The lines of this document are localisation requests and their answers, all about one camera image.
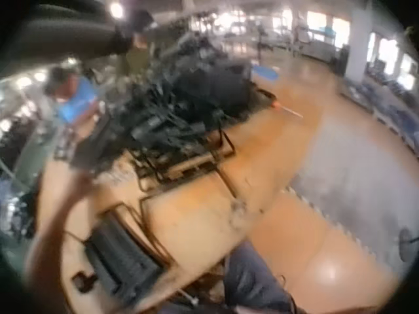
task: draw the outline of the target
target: blue object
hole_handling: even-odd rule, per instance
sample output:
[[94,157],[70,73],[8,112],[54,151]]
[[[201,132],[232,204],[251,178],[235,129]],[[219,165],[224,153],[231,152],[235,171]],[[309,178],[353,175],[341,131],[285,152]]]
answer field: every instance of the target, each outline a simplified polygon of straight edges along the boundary
[[252,67],[253,72],[260,75],[267,80],[278,80],[279,75],[270,67],[263,67],[262,65],[254,65]]
[[82,115],[96,99],[96,91],[85,77],[80,77],[74,96],[58,109],[58,115],[65,122],[72,124]]

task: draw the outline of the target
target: wooden table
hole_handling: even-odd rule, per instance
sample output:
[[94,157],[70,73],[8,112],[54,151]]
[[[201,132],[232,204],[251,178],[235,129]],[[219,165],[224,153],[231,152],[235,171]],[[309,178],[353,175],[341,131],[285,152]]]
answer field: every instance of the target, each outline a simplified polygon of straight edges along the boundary
[[[289,86],[273,85],[260,79],[258,84],[277,94],[284,105],[300,112],[304,118],[277,109],[264,109],[247,122],[226,130],[236,146],[237,155],[223,162],[221,169],[239,191],[244,206],[236,205],[216,173],[184,184],[148,203],[151,230],[175,262],[135,306],[135,312],[163,302],[218,263],[271,208],[300,167],[318,126],[320,108]],[[138,199],[143,194],[133,169],[124,158],[116,163],[115,169],[120,169],[119,172],[124,172],[130,179],[116,185],[101,184],[71,212],[65,227],[67,231],[86,239],[98,213],[120,201],[138,210]],[[56,200],[64,192],[60,181],[68,171],[63,162],[51,160],[47,163],[39,196],[39,228],[48,221]],[[117,213],[132,235],[148,245],[131,215],[125,210]],[[79,293],[71,283],[70,278],[78,271],[93,272],[83,250],[83,245],[73,237],[65,237],[62,283],[68,302],[76,313],[113,312],[115,302],[99,283],[88,294]]]

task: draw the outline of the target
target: person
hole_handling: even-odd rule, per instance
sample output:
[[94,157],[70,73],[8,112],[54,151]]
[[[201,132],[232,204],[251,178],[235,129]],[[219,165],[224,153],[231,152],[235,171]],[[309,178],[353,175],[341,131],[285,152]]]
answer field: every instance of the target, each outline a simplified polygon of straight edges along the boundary
[[99,111],[98,97],[91,83],[70,69],[53,67],[49,71],[44,91],[60,104],[58,116],[75,131]]
[[[41,228],[33,240],[26,260],[25,283],[35,300],[39,313],[67,313],[61,286],[61,254],[64,226],[72,208],[92,191],[89,175],[71,171],[67,176],[66,189],[59,197],[56,210],[49,222]],[[263,259],[252,244],[243,242],[226,259],[225,304],[186,307],[166,303],[159,314],[303,314],[292,297],[278,284]],[[360,314],[365,309],[341,311],[341,314]]]

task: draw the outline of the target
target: floor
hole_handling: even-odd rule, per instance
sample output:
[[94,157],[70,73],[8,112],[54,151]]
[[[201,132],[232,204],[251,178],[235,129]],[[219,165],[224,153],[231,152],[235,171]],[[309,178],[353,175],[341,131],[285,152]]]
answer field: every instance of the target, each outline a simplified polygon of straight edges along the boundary
[[419,163],[391,131],[336,93],[326,65],[283,52],[265,60],[295,93],[321,105],[323,116],[302,168],[251,240],[310,313],[379,306],[409,268],[397,236],[405,226],[419,230]]

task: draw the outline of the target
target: ceiling light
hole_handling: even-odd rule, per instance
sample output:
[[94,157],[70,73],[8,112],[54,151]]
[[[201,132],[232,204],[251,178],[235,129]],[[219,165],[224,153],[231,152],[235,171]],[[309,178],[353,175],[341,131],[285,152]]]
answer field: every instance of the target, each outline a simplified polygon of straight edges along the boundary
[[67,61],[68,61],[69,64],[76,64],[77,63],[77,60],[75,58],[68,58]]
[[46,74],[44,72],[35,73],[33,77],[35,77],[35,80],[38,82],[45,82],[46,80]]
[[4,119],[0,122],[0,130],[3,132],[9,131],[11,126],[12,122],[10,120]]
[[109,10],[111,11],[111,15],[114,18],[123,18],[124,17],[124,8],[119,2],[113,2],[109,6]]
[[20,77],[16,80],[16,85],[19,89],[25,88],[32,84],[32,80],[29,77]]

